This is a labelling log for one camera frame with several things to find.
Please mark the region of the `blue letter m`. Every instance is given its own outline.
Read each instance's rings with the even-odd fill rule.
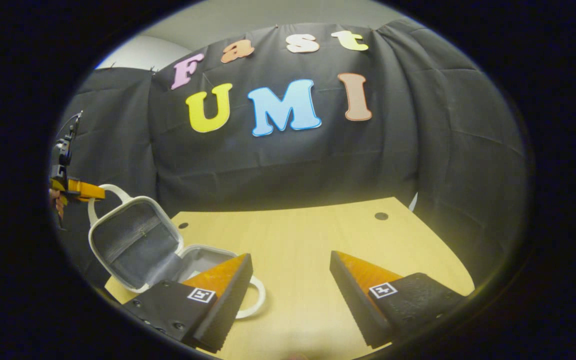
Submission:
[[[288,84],[283,100],[269,88],[258,88],[248,93],[248,98],[254,104],[254,129],[252,135],[263,137],[273,132],[273,127],[268,123],[268,117],[274,125],[283,132],[288,124],[288,118],[292,110],[293,130],[314,129],[322,125],[322,119],[315,115],[311,88],[313,80],[295,80]]]

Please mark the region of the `wooden table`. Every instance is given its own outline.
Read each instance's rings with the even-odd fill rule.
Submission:
[[[388,219],[375,218],[386,213]],[[457,256],[396,198],[301,209],[179,212],[172,218],[186,246],[204,244],[250,253],[265,285],[258,314],[236,320],[224,360],[350,360],[372,353],[330,273],[330,251],[356,256],[401,276],[423,272],[467,296],[473,280]],[[121,303],[136,294],[110,278],[105,288]],[[242,309],[253,305],[250,286]]]

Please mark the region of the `white wall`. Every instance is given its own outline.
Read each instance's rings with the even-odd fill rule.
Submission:
[[[274,25],[326,23],[378,29],[404,17],[373,0],[206,0],[153,23],[142,34],[194,51]]]
[[[135,36],[108,55],[96,68],[137,68],[158,71],[191,51],[176,43],[151,36]]]
[[[412,198],[412,201],[410,202],[410,206],[408,207],[408,209],[412,212],[415,209],[415,205],[417,205],[417,196],[419,195],[419,193],[415,193],[414,194],[414,198]]]

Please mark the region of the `black fabric backdrop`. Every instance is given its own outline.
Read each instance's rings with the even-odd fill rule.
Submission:
[[[361,34],[369,49],[344,48],[330,36],[342,30]],[[292,34],[313,35],[320,49],[288,51]],[[254,52],[222,63],[224,48],[241,39],[250,40]],[[84,110],[69,175],[150,196],[170,216],[390,196],[408,205],[418,192],[414,212],[457,254],[475,285],[514,250],[528,205],[526,139],[493,82],[431,30],[410,19],[376,30],[302,23],[224,39],[185,59],[199,53],[205,58],[190,82],[174,90],[178,61],[154,74],[94,71],[64,112],[65,121]],[[340,73],[366,77],[370,120],[345,119]],[[248,93],[268,87],[282,98],[299,79],[313,80],[322,125],[254,137]],[[210,118],[217,113],[211,90],[224,83],[233,84],[229,120],[218,130],[196,132],[186,99],[206,91]],[[110,195],[98,212],[117,203]],[[88,247],[85,204],[66,207],[65,218],[64,246],[103,287],[108,274]]]

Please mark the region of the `yellow letter u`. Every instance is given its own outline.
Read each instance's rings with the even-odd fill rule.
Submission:
[[[190,126],[195,132],[214,132],[226,124],[231,116],[231,101],[228,98],[228,91],[233,88],[233,84],[226,83],[215,86],[212,93],[217,96],[217,115],[213,118],[206,118],[204,112],[204,99],[208,95],[205,91],[194,93],[185,100],[188,105]]]

